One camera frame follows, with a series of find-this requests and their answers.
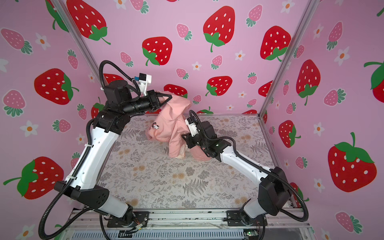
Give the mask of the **pink hooded jacket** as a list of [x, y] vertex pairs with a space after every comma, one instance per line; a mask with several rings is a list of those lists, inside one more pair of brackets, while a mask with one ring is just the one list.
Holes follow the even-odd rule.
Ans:
[[211, 158], [207, 157], [200, 147], [189, 149], [182, 138], [182, 135], [190, 132], [184, 113], [190, 108], [191, 102], [177, 95], [171, 96], [172, 99], [161, 107], [162, 110], [147, 128], [148, 140], [168, 143], [170, 158], [185, 159], [186, 152], [190, 152], [197, 161], [209, 161]]

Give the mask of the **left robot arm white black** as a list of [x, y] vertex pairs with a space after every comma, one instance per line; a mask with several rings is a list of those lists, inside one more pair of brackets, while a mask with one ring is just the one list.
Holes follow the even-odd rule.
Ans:
[[125, 80], [104, 87], [107, 102], [104, 109], [86, 127], [88, 143], [75, 168], [54, 189], [98, 213], [124, 218], [129, 205], [112, 196], [108, 189], [97, 186], [105, 161], [118, 137], [132, 117], [155, 112], [173, 97], [153, 90], [144, 96]]

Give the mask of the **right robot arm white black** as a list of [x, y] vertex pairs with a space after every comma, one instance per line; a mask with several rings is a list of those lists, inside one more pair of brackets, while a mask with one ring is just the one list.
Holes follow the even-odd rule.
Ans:
[[183, 135], [189, 148], [198, 146], [209, 158], [227, 164], [255, 185], [259, 186], [258, 196], [248, 200], [240, 212], [249, 219], [260, 215], [276, 216], [291, 197], [288, 188], [278, 180], [279, 168], [269, 169], [236, 149], [236, 141], [231, 137], [218, 137], [213, 126], [205, 121], [195, 123], [191, 118], [185, 120], [189, 133]]

